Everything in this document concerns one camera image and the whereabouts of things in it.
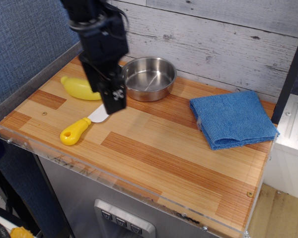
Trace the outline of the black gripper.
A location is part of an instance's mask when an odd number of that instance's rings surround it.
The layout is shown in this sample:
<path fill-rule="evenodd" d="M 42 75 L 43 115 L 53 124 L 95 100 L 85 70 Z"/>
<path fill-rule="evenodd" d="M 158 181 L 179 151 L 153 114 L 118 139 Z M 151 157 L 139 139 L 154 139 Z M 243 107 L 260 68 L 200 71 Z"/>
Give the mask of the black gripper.
<path fill-rule="evenodd" d="M 126 108 L 126 86 L 121 74 L 107 78 L 99 74 L 117 71 L 118 62 L 128 51 L 126 31 L 121 15 L 89 22 L 69 21 L 83 48 L 81 64 L 93 92 L 99 92 L 107 114 Z"/>

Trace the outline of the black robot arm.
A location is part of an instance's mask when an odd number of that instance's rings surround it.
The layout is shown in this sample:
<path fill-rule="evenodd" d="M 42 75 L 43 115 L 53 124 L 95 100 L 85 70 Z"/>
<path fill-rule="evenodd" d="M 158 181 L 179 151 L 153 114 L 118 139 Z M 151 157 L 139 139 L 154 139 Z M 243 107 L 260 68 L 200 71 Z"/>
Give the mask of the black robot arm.
<path fill-rule="evenodd" d="M 128 53 L 125 13 L 105 0 L 64 0 L 69 26 L 82 45 L 79 59 L 93 92 L 107 114 L 126 107 L 126 86 L 119 60 Z"/>

